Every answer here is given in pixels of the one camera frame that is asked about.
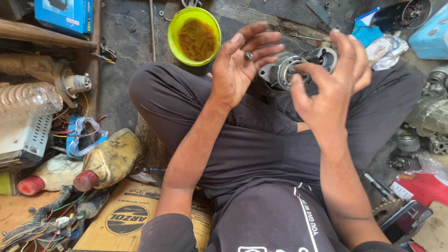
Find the forearm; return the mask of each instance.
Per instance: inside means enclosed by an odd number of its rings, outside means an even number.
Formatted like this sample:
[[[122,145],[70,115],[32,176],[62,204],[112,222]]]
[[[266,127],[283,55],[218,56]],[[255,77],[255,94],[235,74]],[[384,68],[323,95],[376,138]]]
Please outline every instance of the forearm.
[[[341,135],[321,151],[322,194],[333,227],[351,250],[365,241],[388,242],[373,218],[350,156],[346,133]]]
[[[181,213],[191,216],[193,191],[201,178],[228,110],[208,100],[168,165],[156,216]]]

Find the green wire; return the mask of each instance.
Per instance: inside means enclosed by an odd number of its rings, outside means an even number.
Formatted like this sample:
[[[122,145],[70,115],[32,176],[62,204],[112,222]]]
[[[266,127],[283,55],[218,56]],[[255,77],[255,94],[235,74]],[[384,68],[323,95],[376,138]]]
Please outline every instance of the green wire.
[[[76,199],[74,202],[72,202],[72,203],[68,203],[68,204],[66,204],[66,205],[64,205],[64,206],[61,206],[61,207],[58,208],[58,209],[54,209],[53,212],[55,212],[55,211],[57,211],[57,210],[59,210],[59,209],[62,209],[62,208],[64,208],[64,207],[68,206],[68,205],[71,205],[71,204],[76,203],[76,201],[78,201],[80,198],[82,198],[82,197],[84,196],[85,193],[86,193],[86,192],[83,192],[82,195],[81,195],[78,199]]]

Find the hand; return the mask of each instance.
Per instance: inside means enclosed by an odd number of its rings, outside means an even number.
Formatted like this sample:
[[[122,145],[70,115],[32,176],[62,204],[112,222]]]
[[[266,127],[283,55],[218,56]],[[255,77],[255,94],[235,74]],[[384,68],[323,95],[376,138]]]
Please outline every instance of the hand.
[[[230,111],[240,103],[258,70],[278,60],[270,55],[283,51],[284,45],[264,45],[280,41],[281,33],[265,32],[267,28],[267,22],[249,24],[221,46],[213,64],[209,100]],[[253,60],[244,59],[246,52],[252,52]]]
[[[294,108],[313,132],[321,151],[332,151],[332,144],[346,141],[345,123],[351,96],[370,84],[371,70],[362,44],[352,35],[332,30],[330,38],[339,50],[339,59],[332,74],[316,64],[296,66],[307,73],[319,88],[319,94],[309,97],[300,74],[291,80]]]

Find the finger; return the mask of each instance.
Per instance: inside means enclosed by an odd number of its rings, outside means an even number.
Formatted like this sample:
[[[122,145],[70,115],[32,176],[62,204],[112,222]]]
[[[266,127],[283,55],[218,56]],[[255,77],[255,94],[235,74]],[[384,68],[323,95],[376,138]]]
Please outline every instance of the finger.
[[[354,93],[360,91],[361,89],[369,86],[371,81],[372,81],[372,70],[370,69],[370,67],[367,67],[364,70],[364,73],[362,74],[362,76],[355,83],[355,86],[353,87],[352,94],[354,94]]]
[[[220,51],[216,56],[213,66],[228,68],[230,66],[230,57],[243,45],[243,34],[238,32],[232,39],[221,45]]]
[[[255,66],[255,69],[258,71],[260,68],[262,68],[266,64],[274,63],[277,60],[278,60],[278,58],[275,56],[266,56],[266,57],[263,57],[263,58],[257,60],[256,62],[254,62],[254,66]]]
[[[311,76],[311,79],[319,87],[319,93],[323,92],[328,83],[334,82],[334,78],[321,66],[313,63],[302,63],[296,66],[296,70]]]
[[[291,92],[294,108],[299,114],[303,109],[308,109],[311,106],[312,100],[305,91],[305,85],[300,74],[293,74],[289,91]]]
[[[356,51],[350,39],[339,30],[330,32],[331,40],[337,45],[339,57],[332,75],[339,83],[351,82],[353,79],[353,68],[356,62]]]
[[[284,50],[284,45],[268,45],[261,48],[257,48],[252,51],[252,55],[254,56],[253,61],[257,61],[265,56],[282,52]]]
[[[356,51],[356,62],[355,68],[353,69],[353,78],[354,81],[357,81],[366,72],[367,53],[364,46],[355,38],[355,36],[348,35],[348,38],[352,43],[352,47]]]
[[[255,35],[253,38],[246,41],[246,44],[241,48],[243,51],[253,51],[257,47],[277,43],[281,40],[280,32],[263,32]]]
[[[267,22],[261,21],[246,25],[245,27],[238,30],[238,32],[241,32],[244,36],[245,41],[247,41],[253,36],[266,31],[267,28],[268,28]]]

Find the red cap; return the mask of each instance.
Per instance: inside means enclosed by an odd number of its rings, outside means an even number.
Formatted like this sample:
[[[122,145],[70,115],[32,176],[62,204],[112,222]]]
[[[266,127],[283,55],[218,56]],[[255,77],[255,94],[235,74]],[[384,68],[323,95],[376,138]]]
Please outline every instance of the red cap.
[[[85,170],[82,171],[73,180],[73,185],[79,191],[88,191],[92,189],[98,183],[98,175],[93,171]]]
[[[25,195],[34,195],[45,187],[45,182],[41,177],[31,175],[20,181],[17,187]]]

